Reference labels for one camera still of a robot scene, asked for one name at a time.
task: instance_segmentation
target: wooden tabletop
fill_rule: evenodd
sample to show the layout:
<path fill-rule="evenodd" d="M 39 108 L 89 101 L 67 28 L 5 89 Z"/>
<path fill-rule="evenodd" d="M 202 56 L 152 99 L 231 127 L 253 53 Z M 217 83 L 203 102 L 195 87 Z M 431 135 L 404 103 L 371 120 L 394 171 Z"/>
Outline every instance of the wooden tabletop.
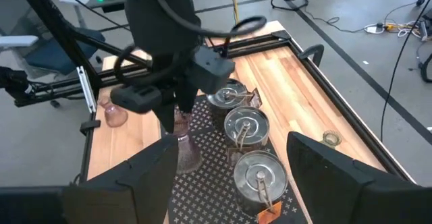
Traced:
<path fill-rule="evenodd" d="M 269 22 L 252 36 L 283 29 L 279 22 Z M 149 58 L 143 52 L 137 52 L 136 55 Z M 115 58 L 105 58 L 103 69 L 111 69 Z M 231 77 L 241 81 L 249 90 L 258 88 L 260 92 L 263 101 L 260 109 L 270 122 L 269 137 L 289 173 L 289 181 L 309 222 L 311 220 L 292 179 L 286 153 L 289 131 L 300 132 L 315 140 L 322 140 L 323 132 L 327 130 L 337 131 L 342 137 L 342 143 L 336 146 L 336 150 L 384 170 L 288 47 L 235 58 L 234 61 L 236 71 Z M 99 95 L 109 96 L 111 89 L 103 88 Z M 109 128 L 103 112 L 103 108 L 98 106 L 96 119 L 101 120 L 101 126 L 93 133 L 88 179 L 130 158 L 161 137 L 159 121 L 153 112 L 145 115 L 128 112 L 128 121 L 119 128 Z"/>

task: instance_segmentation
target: metal tin can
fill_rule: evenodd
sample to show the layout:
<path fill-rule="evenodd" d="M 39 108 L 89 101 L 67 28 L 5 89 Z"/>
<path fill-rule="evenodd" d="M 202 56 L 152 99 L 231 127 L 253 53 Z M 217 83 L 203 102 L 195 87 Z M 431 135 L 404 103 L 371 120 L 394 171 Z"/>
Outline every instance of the metal tin can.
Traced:
<path fill-rule="evenodd" d="M 246 105 L 245 96 L 234 96 L 234 94 L 246 94 L 248 90 L 245 85 L 235 79 L 228 79 L 227 85 L 216 92 L 207 95 L 210 102 L 210 112 L 213 126 L 216 130 L 223 132 L 223 121 L 226 115 L 236 107 Z"/>
<path fill-rule="evenodd" d="M 250 147 L 259 150 L 269 139 L 269 119 L 259 109 L 241 106 L 231 110 L 224 122 L 228 147 Z"/>
<path fill-rule="evenodd" d="M 265 183 L 265 193 L 259 181 Z M 288 175 L 279 159 L 266 151 L 256 150 L 246 153 L 234 167 L 236 200 L 244 213 L 257 216 L 268 208 L 266 198 L 271 204 L 282 199 L 288 185 Z"/>

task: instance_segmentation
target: gray floor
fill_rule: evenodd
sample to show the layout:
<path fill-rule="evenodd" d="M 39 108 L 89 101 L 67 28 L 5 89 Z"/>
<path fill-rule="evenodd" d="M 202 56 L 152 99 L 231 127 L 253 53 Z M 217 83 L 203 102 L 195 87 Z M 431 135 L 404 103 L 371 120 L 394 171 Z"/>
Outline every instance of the gray floor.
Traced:
<path fill-rule="evenodd" d="M 337 26 L 357 30 L 367 24 L 382 22 L 393 8 L 414 1 L 310 0 L 307 10 L 319 18 L 339 16 Z M 231 0 L 194 2 L 196 9 L 206 9 L 230 4 Z M 282 0 L 277 0 L 276 4 L 287 6 Z M 65 4 L 58 6 L 66 19 L 78 25 L 73 8 Z M 239 12 L 241 18 L 259 14 L 266 16 L 269 21 L 279 20 L 303 48 L 318 43 L 325 45 L 321 69 L 368 126 L 379 135 L 383 98 L 296 12 L 271 9 L 269 0 L 240 5 Z M 83 10 L 83 14 L 89 28 L 112 26 L 89 11 Z M 419 8 L 412 5 L 395 11 L 389 18 L 402 23 L 415 20 L 418 14 Z M 120 24 L 126 23 L 122 11 L 105 15 Z M 200 13 L 199 16 L 206 28 L 228 30 L 234 23 L 230 7 Z M 350 34 L 320 21 L 314 23 L 379 85 L 388 89 L 403 38 L 395 34 Z M 108 43 L 121 48 L 132 42 L 131 35 L 125 30 L 105 32 L 104 35 Z M 420 79 L 418 70 L 409 70 L 416 67 L 415 51 L 419 45 L 420 42 L 414 37 L 408 41 L 391 95 L 423 126 L 429 127 L 432 126 L 432 117 L 427 105 L 432 101 L 432 86 Z M 432 42 L 422 47 L 422 58 L 425 59 L 430 52 Z M 98 51 L 98 55 L 108 54 Z M 0 56 L 1 65 L 5 65 L 5 58 L 5 54 Z M 61 101 L 60 109 L 53 109 L 48 103 L 17 109 L 6 93 L 1 91 L 0 94 L 0 114 L 3 119 L 0 123 L 0 175 L 7 176 L 2 177 L 0 186 L 53 185 L 71 181 L 79 172 L 82 160 L 84 137 L 78 129 L 81 122 L 88 118 L 84 101 Z M 387 108 L 385 118 L 384 144 L 419 184 L 432 186 L 432 146 L 391 107 Z"/>

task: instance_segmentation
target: black mat with white pattern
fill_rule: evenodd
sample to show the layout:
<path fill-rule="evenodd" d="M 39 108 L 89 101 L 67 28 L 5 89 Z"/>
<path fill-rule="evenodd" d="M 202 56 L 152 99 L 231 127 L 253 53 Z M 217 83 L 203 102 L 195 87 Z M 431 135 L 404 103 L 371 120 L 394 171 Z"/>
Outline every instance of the black mat with white pattern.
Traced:
<path fill-rule="evenodd" d="M 200 169 L 175 177 L 168 207 L 169 224 L 257 223 L 256 217 L 244 214 L 236 204 L 234 168 L 227 163 L 223 133 L 213 129 L 205 96 L 196 98 L 190 131 L 203 163 Z M 265 150 L 275 154 L 270 142 Z M 281 217 L 272 223 L 306 223 L 290 185 L 282 197 Z"/>

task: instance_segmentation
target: blue chair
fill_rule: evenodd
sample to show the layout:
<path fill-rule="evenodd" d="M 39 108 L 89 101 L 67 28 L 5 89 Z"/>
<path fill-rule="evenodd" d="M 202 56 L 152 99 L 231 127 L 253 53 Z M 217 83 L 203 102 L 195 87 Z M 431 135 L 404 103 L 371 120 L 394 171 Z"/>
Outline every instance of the blue chair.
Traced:
<path fill-rule="evenodd" d="M 60 0 L 72 3 L 71 0 Z M 65 21 L 66 26 L 105 42 L 105 37 L 97 30 L 87 29 L 82 19 L 79 7 L 75 5 L 78 20 L 82 27 L 76 28 Z M 54 73 L 56 80 L 59 75 L 69 75 L 76 71 L 76 65 L 65 53 L 59 43 L 53 38 L 48 28 L 29 6 L 27 0 L 0 0 L 0 12 L 4 18 L 0 18 L 0 48 L 9 49 L 18 58 L 18 67 L 24 69 L 30 78 L 39 78 L 46 74 Z M 78 42 L 87 59 L 90 59 L 97 48 Z M 58 107 L 57 101 L 51 101 L 54 107 Z"/>

